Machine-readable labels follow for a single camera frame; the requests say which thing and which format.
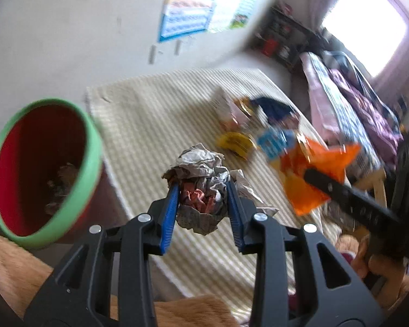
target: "crumpled paper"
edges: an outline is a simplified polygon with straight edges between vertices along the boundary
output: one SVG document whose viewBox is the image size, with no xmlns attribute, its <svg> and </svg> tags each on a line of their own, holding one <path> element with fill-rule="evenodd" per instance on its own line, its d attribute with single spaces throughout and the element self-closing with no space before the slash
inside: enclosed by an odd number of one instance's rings
<svg viewBox="0 0 409 327">
<path fill-rule="evenodd" d="M 206 197 L 214 197 L 214 209 L 211 213 L 203 213 L 196 208 L 181 202 L 177 223 L 185 229 L 193 229 L 195 233 L 207 235 L 217 229 L 218 223 L 227 216 L 226 183 L 232 178 L 239 195 L 249 198 L 265 213 L 273 216 L 277 209 L 264 207 L 264 202 L 253 190 L 242 170 L 230 171 L 222 165 L 224 155 L 207 150 L 199 143 L 185 150 L 176 159 L 162 178 L 170 182 L 178 179 L 183 188 L 184 182 L 194 182 Z"/>
</svg>

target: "red object on shelf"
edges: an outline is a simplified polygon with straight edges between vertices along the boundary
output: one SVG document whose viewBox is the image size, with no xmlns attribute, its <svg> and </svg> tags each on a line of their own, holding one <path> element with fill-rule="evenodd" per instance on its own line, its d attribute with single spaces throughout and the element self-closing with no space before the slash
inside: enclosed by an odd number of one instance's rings
<svg viewBox="0 0 409 327">
<path fill-rule="evenodd" d="M 279 42 L 274 39 L 267 39 L 265 41 L 265 45 L 262 48 L 262 54 L 270 57 L 274 54 L 276 51 L 277 47 L 279 46 Z"/>
</svg>

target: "trash can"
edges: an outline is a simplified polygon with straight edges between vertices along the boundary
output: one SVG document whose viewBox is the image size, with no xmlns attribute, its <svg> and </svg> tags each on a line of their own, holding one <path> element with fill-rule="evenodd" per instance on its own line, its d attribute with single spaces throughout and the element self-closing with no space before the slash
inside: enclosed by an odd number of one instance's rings
<svg viewBox="0 0 409 327">
<path fill-rule="evenodd" d="M 48 214 L 52 179 L 63 166 L 74 180 Z M 0 133 L 0 227 L 20 246 L 66 242 L 87 229 L 91 199 L 103 171 L 100 135 L 75 104 L 43 99 L 20 110 Z"/>
</svg>

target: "plaid cloth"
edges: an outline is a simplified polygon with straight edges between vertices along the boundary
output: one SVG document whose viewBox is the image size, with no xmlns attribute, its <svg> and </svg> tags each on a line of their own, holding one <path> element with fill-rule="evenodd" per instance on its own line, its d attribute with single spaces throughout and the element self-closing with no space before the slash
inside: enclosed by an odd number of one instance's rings
<svg viewBox="0 0 409 327">
<path fill-rule="evenodd" d="M 341 94 L 336 84 L 329 77 L 328 69 L 317 55 L 309 53 L 309 56 L 314 70 L 323 86 L 324 92 L 335 110 L 340 129 L 339 142 L 342 145 L 349 143 L 358 143 L 361 145 L 361 151 L 352 164 L 347 168 L 347 174 L 356 179 L 365 177 L 380 168 L 382 163 L 376 154 L 359 117 L 354 112 L 354 109 L 349 102 Z"/>
<path fill-rule="evenodd" d="M 89 109 L 104 142 L 108 173 L 129 218 L 147 211 L 153 200 L 167 195 L 167 182 L 161 175 L 184 149 L 201 142 L 206 148 L 217 150 L 215 141 L 222 130 L 211 99 L 218 86 L 232 97 L 266 95 L 297 110 L 257 69 L 177 71 L 88 90 Z M 322 142 L 301 113 L 300 129 Z M 261 152 L 257 151 L 248 162 L 228 151 L 218 152 L 224 153 L 227 167 L 244 171 L 265 203 L 280 209 L 274 216 L 276 220 L 292 227 L 313 222 L 328 240 L 336 242 L 341 229 L 325 220 L 320 210 L 302 217 L 295 215 L 276 173 Z M 206 236 L 176 224 L 167 254 L 151 259 L 159 281 L 165 279 L 157 289 L 177 289 L 180 297 L 212 294 L 226 302 L 238 321 L 249 318 L 256 257 L 238 252 L 228 218 Z M 293 292 L 290 259 L 287 266 L 288 288 Z"/>
<path fill-rule="evenodd" d="M 338 69 L 350 84 L 372 102 L 373 106 L 387 120 L 393 132 L 400 134 L 400 123 L 395 113 L 380 100 L 367 79 L 362 75 L 361 71 L 350 60 L 347 54 L 341 51 L 324 51 L 323 61 L 325 66 L 329 69 Z"/>
</svg>

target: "purple clothing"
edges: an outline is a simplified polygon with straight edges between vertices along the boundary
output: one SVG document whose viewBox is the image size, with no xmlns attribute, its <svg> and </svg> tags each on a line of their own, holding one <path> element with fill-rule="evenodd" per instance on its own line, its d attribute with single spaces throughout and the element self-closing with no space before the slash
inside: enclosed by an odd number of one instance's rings
<svg viewBox="0 0 409 327">
<path fill-rule="evenodd" d="M 330 78 L 358 115 L 379 157 L 386 164 L 396 164 L 397 147 L 403 136 L 393 133 L 387 120 L 366 97 L 347 83 L 339 70 L 330 70 Z"/>
</svg>

